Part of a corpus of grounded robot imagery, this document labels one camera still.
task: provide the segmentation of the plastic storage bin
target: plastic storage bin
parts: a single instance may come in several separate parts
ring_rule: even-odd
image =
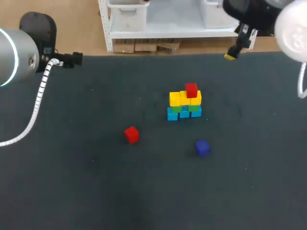
[[[143,31],[146,28],[147,7],[143,4],[114,5],[108,3],[113,15],[113,23],[119,31]]]
[[[208,29],[236,27],[239,24],[224,11],[223,2],[218,0],[201,0],[201,15]]]

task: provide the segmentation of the blue cube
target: blue cube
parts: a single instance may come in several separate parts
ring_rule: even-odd
[[[180,118],[189,118],[190,117],[190,112],[188,111],[188,106],[183,105],[182,106],[182,112],[179,114]]]
[[[178,120],[178,113],[173,113],[171,107],[167,108],[167,120],[168,121],[177,121]]]
[[[197,111],[191,112],[191,117],[201,117],[201,106],[198,106]]]
[[[206,140],[198,140],[195,143],[195,150],[198,156],[203,157],[211,152],[210,146]]]

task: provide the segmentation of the white cable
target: white cable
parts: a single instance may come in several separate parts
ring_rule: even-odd
[[[303,92],[303,80],[304,80],[305,69],[306,69],[306,63],[302,62],[297,82],[297,95],[299,98],[305,98],[307,96],[307,89]]]
[[[48,80],[48,76],[49,76],[51,67],[53,65],[61,66],[62,64],[63,64],[63,62],[60,62],[59,60],[57,60],[55,58],[51,59],[48,62],[47,66],[45,68],[45,72],[44,72],[42,81],[41,81],[39,89],[38,89],[38,93],[37,93],[37,97],[36,97],[36,101],[35,101],[32,117],[30,119],[30,122],[29,122],[27,128],[25,128],[25,130],[19,136],[15,137],[15,138],[13,138],[11,140],[0,142],[0,147],[13,144],[13,143],[21,140],[22,138],[24,138],[30,132],[30,130],[32,129],[32,127],[33,127],[33,125],[35,123],[35,120],[37,118],[38,110],[39,110],[40,103],[41,103],[42,98],[43,98],[45,86],[46,86],[46,83],[47,83],[47,80]]]

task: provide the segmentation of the black mount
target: black mount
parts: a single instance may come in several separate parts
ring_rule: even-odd
[[[56,58],[63,62],[63,67],[73,68],[81,65],[83,53],[59,54],[55,52],[57,26],[47,14],[28,12],[22,16],[19,29],[26,32],[35,42],[39,53],[39,66],[37,72],[45,70],[49,60]]]

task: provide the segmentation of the block tower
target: block tower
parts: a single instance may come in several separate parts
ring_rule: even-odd
[[[186,90],[169,93],[167,120],[177,121],[179,118],[201,116],[201,91],[195,83],[187,83]]]

